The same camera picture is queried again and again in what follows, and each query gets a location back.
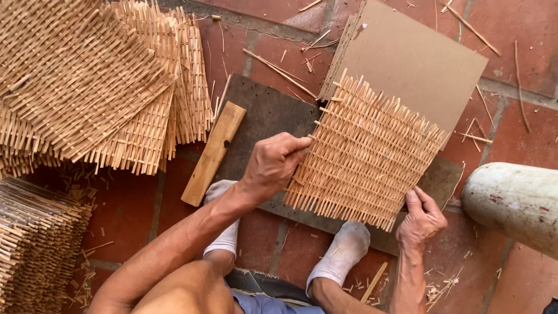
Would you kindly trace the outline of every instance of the red brick floor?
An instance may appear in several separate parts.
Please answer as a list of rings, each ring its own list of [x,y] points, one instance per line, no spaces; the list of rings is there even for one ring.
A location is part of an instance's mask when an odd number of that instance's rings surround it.
[[[167,2],[169,6],[176,5],[173,1],[161,0],[159,3],[165,6]],[[204,15],[223,15],[221,26],[225,52],[219,24],[210,19],[200,21],[210,88],[215,82],[213,104],[216,97],[223,93],[227,74],[233,72],[248,75],[285,93],[296,93],[312,102],[313,99],[304,91],[286,82],[259,61],[247,57],[242,53],[242,48],[252,50],[300,77],[307,82],[305,86],[309,90],[317,93],[333,58],[335,46],[302,53],[298,42],[311,42],[328,29],[331,29],[328,38],[338,39],[348,16],[360,5],[360,0],[323,0],[313,8],[298,13],[298,9],[311,1],[182,2],[185,3],[186,11],[193,7],[206,10]],[[494,143],[485,145],[480,142],[479,152],[472,141],[466,139],[461,142],[461,137],[452,134],[445,150],[440,152],[440,156],[447,160],[466,164],[455,198],[460,198],[468,175],[484,163],[505,161],[558,169],[558,104],[554,101],[558,96],[557,1],[453,1],[452,7],[496,46],[503,53],[502,57],[485,49],[485,45],[475,35],[465,27],[460,27],[450,12],[440,15],[442,8],[439,2],[386,0],[385,3],[430,28],[436,28],[437,13],[437,30],[488,57],[483,82],[496,84],[496,89],[502,90],[494,92],[493,88],[492,93],[483,91],[493,123],[479,94],[474,90],[455,128],[456,132],[464,132],[471,120],[476,118]],[[514,39],[518,40],[519,69],[526,90],[525,111],[532,129],[530,134],[523,126],[515,93],[510,94],[510,89],[506,89],[507,85],[516,86]],[[309,73],[301,63],[304,58],[316,54],[320,55],[313,61],[315,72]],[[480,130],[476,130],[475,134],[480,135]],[[99,188],[99,206],[93,214],[83,247],[90,248],[111,240],[115,242],[114,245],[98,249],[92,258],[123,263],[149,239],[193,213],[196,208],[181,202],[179,198],[203,148],[204,145],[200,143],[178,147],[177,158],[168,163],[166,174],[146,177],[113,170],[111,175],[114,181],[109,181],[109,190],[105,189],[104,182],[92,182],[93,186]],[[98,177],[108,179],[107,171],[103,169]],[[35,174],[28,175],[28,178],[40,185],[48,184],[49,188],[63,187],[58,173],[52,169],[41,168]],[[461,268],[463,270],[459,283],[447,298],[432,309],[432,313],[541,313],[551,297],[558,294],[555,280],[558,262],[541,256],[527,246],[513,243],[504,235],[486,230],[458,207],[445,211],[444,215],[449,227],[430,242],[425,252],[425,268],[432,269],[426,276],[427,283],[442,285],[444,279],[456,274]],[[100,235],[101,227],[105,231],[104,237]],[[332,238],[333,235],[314,228],[255,210],[244,216],[240,223],[237,265],[271,272],[305,288],[311,268],[327,251]],[[469,251],[472,255],[464,258]],[[385,271],[387,275],[382,277],[372,293],[381,302],[379,307],[382,309],[387,308],[391,297],[396,258],[370,250],[349,273],[345,284],[345,287],[350,288],[356,280],[365,282],[366,278],[371,279],[384,261],[389,263]],[[503,271],[498,280],[496,271],[499,268]],[[111,273],[111,270],[99,270],[93,282],[93,292]],[[363,291],[353,289],[351,295],[359,298]],[[69,312],[77,313],[78,310],[74,306]]]

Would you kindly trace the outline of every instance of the leg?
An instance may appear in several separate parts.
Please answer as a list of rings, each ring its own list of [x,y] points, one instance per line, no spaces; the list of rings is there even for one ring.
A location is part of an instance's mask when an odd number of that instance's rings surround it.
[[[224,193],[236,181],[212,184],[204,204]],[[237,220],[205,250],[201,260],[188,263],[156,284],[134,309],[137,313],[242,313],[223,277],[236,258]]]
[[[365,256],[370,232],[359,222],[346,222],[335,235],[328,252],[314,267],[306,283],[308,296],[327,314],[383,313],[345,293],[349,270]]]

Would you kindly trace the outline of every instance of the man's right hand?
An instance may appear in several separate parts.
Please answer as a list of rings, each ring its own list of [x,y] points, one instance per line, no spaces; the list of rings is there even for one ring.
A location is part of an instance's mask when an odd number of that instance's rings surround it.
[[[407,192],[409,214],[397,229],[396,239],[408,249],[423,251],[428,239],[448,226],[434,199],[419,187]]]
[[[257,206],[280,191],[300,162],[307,156],[312,140],[287,132],[257,142],[238,182],[244,197]]]

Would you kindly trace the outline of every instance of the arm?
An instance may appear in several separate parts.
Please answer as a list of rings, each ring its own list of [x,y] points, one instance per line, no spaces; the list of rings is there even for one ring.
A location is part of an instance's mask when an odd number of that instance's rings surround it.
[[[192,261],[236,219],[282,189],[310,139],[281,133],[256,143],[244,177],[126,261],[96,293],[89,313],[130,313],[155,284]]]
[[[401,253],[389,306],[391,314],[426,313],[422,253],[427,240],[448,225],[436,202],[419,187],[407,193],[407,208],[409,214],[396,233]]]

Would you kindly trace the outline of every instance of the foot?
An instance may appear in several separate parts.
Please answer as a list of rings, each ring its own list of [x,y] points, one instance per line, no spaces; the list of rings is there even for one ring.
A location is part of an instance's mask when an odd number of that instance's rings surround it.
[[[341,287],[349,270],[368,252],[370,232],[360,222],[346,222],[337,232],[328,252],[316,264],[306,282],[306,295],[312,280],[328,278]]]
[[[204,205],[218,198],[223,194],[230,186],[232,186],[237,181],[231,180],[221,180],[219,182],[213,183],[208,191],[205,193]],[[234,254],[234,258],[237,257],[237,237],[238,237],[238,224],[240,219],[236,220],[232,225],[225,229],[218,237],[213,241],[205,250],[205,254],[214,250],[227,250]]]

